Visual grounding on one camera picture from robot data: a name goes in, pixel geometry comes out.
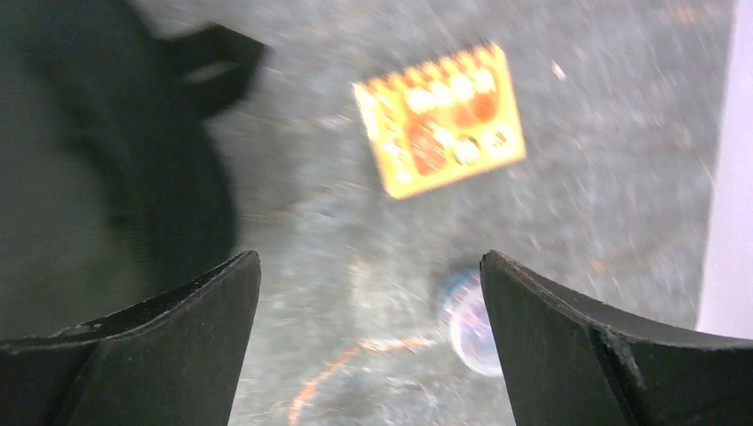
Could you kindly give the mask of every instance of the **yellow notebook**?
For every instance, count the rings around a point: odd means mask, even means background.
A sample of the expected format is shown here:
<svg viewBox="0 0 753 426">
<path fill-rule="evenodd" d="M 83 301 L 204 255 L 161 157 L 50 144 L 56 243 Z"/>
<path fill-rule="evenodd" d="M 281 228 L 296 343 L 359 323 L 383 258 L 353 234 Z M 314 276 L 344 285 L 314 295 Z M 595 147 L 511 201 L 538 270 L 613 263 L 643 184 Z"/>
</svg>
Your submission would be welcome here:
<svg viewBox="0 0 753 426">
<path fill-rule="evenodd" d="M 394 198 L 526 157 L 507 59 L 495 44 L 356 83 L 353 91 Z"/>
</svg>

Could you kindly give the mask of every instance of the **orange streak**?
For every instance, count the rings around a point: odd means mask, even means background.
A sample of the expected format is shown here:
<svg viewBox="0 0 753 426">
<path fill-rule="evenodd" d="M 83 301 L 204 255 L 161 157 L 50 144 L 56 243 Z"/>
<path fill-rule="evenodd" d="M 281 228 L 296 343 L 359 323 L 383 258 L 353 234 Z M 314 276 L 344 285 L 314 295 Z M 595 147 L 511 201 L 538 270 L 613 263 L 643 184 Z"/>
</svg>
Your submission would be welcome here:
<svg viewBox="0 0 753 426">
<path fill-rule="evenodd" d="M 397 351 L 400 349 L 414 350 L 429 346 L 433 341 L 425 337 L 410 337 L 402 340 L 390 340 L 390 341 L 375 341 L 375 340 L 363 340 L 358 343 L 357 346 L 348 350 L 340 352 L 337 358 L 328 363 L 327 366 L 321 370 L 313 379 L 305 383 L 303 389 L 296 395 L 293 402 L 290 403 L 290 410 L 288 411 L 288 425 L 297 426 L 298 418 L 301 415 L 306 401 L 308 401 L 316 392 L 316 388 L 321 382 L 327 380 L 338 368 L 344 365 L 348 360 L 355 357 L 362 351 L 371 353 L 387 353 L 390 351 Z"/>
</svg>

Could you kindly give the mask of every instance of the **stained table surface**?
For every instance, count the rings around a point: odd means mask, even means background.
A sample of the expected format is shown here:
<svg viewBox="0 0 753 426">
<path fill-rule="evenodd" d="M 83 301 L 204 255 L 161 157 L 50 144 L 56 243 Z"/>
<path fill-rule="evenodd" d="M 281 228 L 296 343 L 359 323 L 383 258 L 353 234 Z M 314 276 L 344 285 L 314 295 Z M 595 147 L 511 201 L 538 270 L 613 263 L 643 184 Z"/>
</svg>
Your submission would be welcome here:
<svg viewBox="0 0 753 426">
<path fill-rule="evenodd" d="M 733 2 L 159 0 L 268 43 L 257 92 L 209 123 L 263 288 L 230 424 L 513 425 L 438 288 L 498 249 L 630 312 L 693 327 Z M 395 201 L 351 83 L 480 40 L 508 55 L 528 158 Z"/>
</svg>

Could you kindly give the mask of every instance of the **black fabric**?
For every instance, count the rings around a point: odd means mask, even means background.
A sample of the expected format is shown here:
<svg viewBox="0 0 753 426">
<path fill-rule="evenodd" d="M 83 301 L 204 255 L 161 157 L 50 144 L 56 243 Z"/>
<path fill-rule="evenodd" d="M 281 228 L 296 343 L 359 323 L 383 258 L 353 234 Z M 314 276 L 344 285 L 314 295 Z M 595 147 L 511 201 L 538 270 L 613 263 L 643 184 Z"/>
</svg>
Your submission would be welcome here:
<svg viewBox="0 0 753 426">
<path fill-rule="evenodd" d="M 123 0 L 3 3 L 0 339 L 121 310 L 230 256 L 231 183 L 201 119 L 246 95 L 263 50 L 219 26 L 158 40 Z"/>
<path fill-rule="evenodd" d="M 246 252 L 63 335 L 0 343 L 0 424 L 226 425 L 259 280 Z"/>
<path fill-rule="evenodd" d="M 753 342 L 617 310 L 494 251 L 481 284 L 518 426 L 753 424 Z"/>
</svg>

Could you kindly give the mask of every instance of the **round container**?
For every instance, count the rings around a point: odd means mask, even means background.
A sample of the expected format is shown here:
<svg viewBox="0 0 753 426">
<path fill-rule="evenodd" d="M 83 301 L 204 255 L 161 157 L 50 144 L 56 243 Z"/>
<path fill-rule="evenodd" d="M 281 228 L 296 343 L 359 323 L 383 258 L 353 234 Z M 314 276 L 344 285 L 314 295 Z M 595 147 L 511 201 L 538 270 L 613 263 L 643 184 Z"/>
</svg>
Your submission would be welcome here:
<svg viewBox="0 0 753 426">
<path fill-rule="evenodd" d="M 468 368 L 487 377 L 502 376 L 478 272 L 460 273 L 448 283 L 440 319 L 448 328 L 453 349 Z"/>
</svg>

